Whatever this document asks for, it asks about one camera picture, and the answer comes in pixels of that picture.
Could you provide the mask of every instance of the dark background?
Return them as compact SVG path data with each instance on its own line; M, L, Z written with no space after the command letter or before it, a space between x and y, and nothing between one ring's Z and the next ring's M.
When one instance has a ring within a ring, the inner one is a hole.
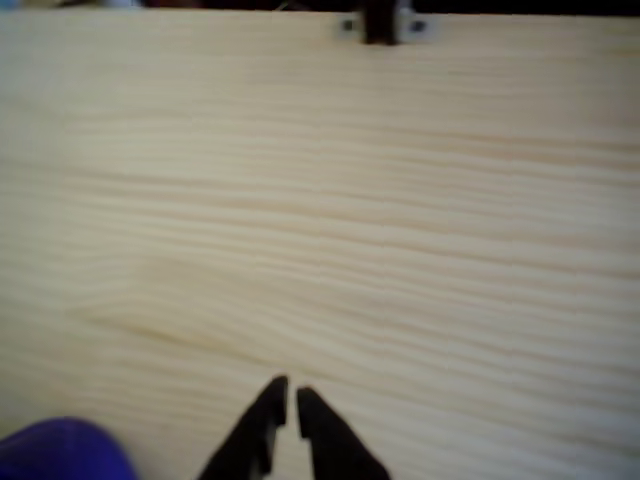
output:
M530 0L414 0L414 8L422 13L504 13L553 15L640 15L640 0L558 0L532 2ZM205 0L208 8L243 10L275 10L283 0ZM299 0L309 10L342 12L353 1Z

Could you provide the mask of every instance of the light wood surface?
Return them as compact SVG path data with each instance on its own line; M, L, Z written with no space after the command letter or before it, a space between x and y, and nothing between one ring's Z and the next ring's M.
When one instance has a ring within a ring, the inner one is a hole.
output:
M192 478L289 372L397 480L640 478L640 23L334 23L0 17L0 434Z

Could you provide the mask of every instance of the screw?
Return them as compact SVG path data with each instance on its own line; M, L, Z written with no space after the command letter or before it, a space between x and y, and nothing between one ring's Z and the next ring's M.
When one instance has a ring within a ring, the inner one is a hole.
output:
M345 20L342 22L342 29L345 32L350 32L355 28L353 20Z
M422 20L416 20L411 23L411 31L413 33L422 33L427 29L427 23Z

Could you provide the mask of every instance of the purple object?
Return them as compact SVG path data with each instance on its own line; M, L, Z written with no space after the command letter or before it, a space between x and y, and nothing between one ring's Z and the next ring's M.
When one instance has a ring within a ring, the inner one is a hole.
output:
M84 420L46 420L0 440L0 480L136 479L116 441Z

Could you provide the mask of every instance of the pine wood panel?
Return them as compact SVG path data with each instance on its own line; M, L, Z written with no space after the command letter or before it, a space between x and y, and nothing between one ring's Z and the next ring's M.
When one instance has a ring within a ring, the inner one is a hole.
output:
M192 478L285 371L397 480L638 478L638 21L334 23L0 17L0 433Z

